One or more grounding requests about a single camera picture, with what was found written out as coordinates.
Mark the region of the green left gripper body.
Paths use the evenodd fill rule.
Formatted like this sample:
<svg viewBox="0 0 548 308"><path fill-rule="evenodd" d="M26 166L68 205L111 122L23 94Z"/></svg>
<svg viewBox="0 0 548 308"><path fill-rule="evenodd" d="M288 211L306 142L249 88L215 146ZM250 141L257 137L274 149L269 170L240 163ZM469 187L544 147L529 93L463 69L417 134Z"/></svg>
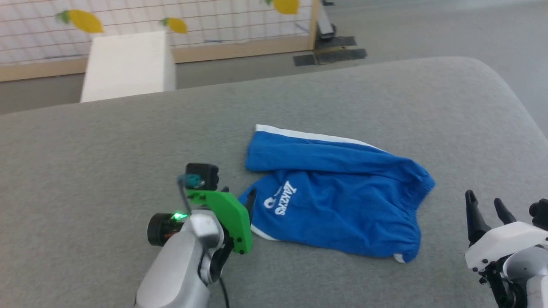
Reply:
<svg viewBox="0 0 548 308"><path fill-rule="evenodd" d="M234 250L248 254L253 247L251 224L245 203L241 203L230 192L210 190L187 190L190 202L203 204L211 210L233 239Z"/></svg>

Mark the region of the grey black wheeled stand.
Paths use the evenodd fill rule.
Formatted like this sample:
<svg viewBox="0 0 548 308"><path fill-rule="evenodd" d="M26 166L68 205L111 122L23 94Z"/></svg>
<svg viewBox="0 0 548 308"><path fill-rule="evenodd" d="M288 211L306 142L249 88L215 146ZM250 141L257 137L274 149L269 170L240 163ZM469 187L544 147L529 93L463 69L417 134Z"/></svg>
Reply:
<svg viewBox="0 0 548 308"><path fill-rule="evenodd" d="M320 41L332 41L336 37L337 30L334 24L329 20L325 8L327 6L334 6L334 2L331 0L319 0L319 3L316 17L317 39Z"/></svg>

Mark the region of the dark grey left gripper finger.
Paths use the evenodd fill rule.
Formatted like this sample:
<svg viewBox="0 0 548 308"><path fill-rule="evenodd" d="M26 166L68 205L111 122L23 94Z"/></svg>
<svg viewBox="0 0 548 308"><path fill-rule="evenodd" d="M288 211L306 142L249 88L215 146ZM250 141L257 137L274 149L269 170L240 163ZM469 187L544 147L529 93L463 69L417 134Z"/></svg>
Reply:
<svg viewBox="0 0 548 308"><path fill-rule="evenodd" d="M247 209L248 211L250 222L252 222L252 219L253 219L256 194L257 194L257 190L255 188L252 188L247 195L247 200L245 201L245 209Z"/></svg>

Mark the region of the blue Lakers shorts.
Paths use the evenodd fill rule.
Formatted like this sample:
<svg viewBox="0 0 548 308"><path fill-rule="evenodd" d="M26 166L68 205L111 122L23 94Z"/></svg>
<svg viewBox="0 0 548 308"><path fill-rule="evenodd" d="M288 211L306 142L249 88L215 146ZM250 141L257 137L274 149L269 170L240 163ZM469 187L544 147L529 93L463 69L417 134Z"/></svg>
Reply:
<svg viewBox="0 0 548 308"><path fill-rule="evenodd" d="M251 230L266 240L413 261L417 211L436 182L423 166L365 142L258 124L245 167L265 176Z"/></svg>

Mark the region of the white rectangular block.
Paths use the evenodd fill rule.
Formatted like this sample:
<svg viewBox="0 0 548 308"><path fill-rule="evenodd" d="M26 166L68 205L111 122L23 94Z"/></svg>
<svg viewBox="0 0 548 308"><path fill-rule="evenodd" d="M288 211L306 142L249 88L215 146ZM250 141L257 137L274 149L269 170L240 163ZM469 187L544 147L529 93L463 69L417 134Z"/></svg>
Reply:
<svg viewBox="0 0 548 308"><path fill-rule="evenodd" d="M165 31L92 41L80 103L176 90L176 63Z"/></svg>

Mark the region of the wooden framed net fence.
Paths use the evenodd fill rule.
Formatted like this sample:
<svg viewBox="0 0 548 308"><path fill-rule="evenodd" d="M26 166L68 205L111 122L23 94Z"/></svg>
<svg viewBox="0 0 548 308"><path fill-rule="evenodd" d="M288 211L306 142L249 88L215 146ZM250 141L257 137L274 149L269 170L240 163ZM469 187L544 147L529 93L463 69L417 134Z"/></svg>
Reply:
<svg viewBox="0 0 548 308"><path fill-rule="evenodd" d="M264 0L0 0L0 82L80 74L94 38L165 31L177 63L311 50L319 0L282 15ZM55 19L64 10L94 14L104 33ZM159 22L182 19L186 34Z"/></svg>

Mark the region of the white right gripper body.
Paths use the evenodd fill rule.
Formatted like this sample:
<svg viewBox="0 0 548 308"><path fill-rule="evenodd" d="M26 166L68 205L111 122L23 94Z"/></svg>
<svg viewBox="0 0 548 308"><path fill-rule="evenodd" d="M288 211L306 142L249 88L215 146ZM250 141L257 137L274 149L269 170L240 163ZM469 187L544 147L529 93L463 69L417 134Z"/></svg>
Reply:
<svg viewBox="0 0 548 308"><path fill-rule="evenodd" d="M468 269L484 271L492 261L543 244L548 231L525 222L513 222L486 232L465 253Z"/></svg>

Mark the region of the black floor mat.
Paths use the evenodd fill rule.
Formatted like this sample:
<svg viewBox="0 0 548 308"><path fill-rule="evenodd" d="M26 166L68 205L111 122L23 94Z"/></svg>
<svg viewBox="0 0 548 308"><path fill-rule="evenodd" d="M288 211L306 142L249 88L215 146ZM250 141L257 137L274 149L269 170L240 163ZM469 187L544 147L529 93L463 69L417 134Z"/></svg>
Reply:
<svg viewBox="0 0 548 308"><path fill-rule="evenodd" d="M293 58L294 66L327 65L340 61L360 60L367 57L364 48L357 47L355 37L337 36L330 40L317 40L311 54Z"/></svg>

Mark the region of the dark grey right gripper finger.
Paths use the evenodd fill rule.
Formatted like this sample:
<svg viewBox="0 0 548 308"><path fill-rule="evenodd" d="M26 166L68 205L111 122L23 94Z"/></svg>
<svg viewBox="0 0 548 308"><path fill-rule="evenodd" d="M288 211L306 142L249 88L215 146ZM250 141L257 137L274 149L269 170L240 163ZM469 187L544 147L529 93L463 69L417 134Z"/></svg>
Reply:
<svg viewBox="0 0 548 308"><path fill-rule="evenodd" d="M517 219L514 215L507 209L503 201L499 198L494 199L494 207L497 212L499 220L504 224L508 225L514 222L517 222Z"/></svg>
<svg viewBox="0 0 548 308"><path fill-rule="evenodd" d="M491 230L491 226L488 226L478 208L478 200L472 190L467 190L465 193L466 201L466 216L467 216L467 229L468 229L468 247L473 246L480 240L488 231Z"/></svg>

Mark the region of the grey fabric sofa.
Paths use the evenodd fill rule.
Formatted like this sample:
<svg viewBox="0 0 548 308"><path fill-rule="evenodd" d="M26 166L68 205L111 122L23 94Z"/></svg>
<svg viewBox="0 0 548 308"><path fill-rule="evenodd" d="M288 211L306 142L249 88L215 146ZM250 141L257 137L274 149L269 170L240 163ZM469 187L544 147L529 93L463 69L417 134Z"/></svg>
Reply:
<svg viewBox="0 0 548 308"><path fill-rule="evenodd" d="M465 191L490 226L548 198L548 140L481 61L428 58L0 116L0 308L132 308L157 256L146 226L182 206L187 163L241 194L256 124L357 139L421 164L409 264L254 237L223 271L231 308L494 308L466 267Z"/></svg>

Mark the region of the yellow lemon decoration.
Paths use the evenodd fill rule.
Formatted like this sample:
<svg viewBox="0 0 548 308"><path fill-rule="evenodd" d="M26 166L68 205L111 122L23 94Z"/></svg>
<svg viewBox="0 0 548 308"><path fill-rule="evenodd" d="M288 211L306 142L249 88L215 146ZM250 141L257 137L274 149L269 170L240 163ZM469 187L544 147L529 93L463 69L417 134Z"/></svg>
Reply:
<svg viewBox="0 0 548 308"><path fill-rule="evenodd" d="M300 7L299 0L264 0L264 2L282 15L296 15Z"/></svg>
<svg viewBox="0 0 548 308"><path fill-rule="evenodd" d="M164 18L159 23L173 33L186 34L188 32L188 27L182 19Z"/></svg>
<svg viewBox="0 0 548 308"><path fill-rule="evenodd" d="M78 9L64 10L55 14L55 19L71 24L85 33L104 33L102 22L92 13Z"/></svg>

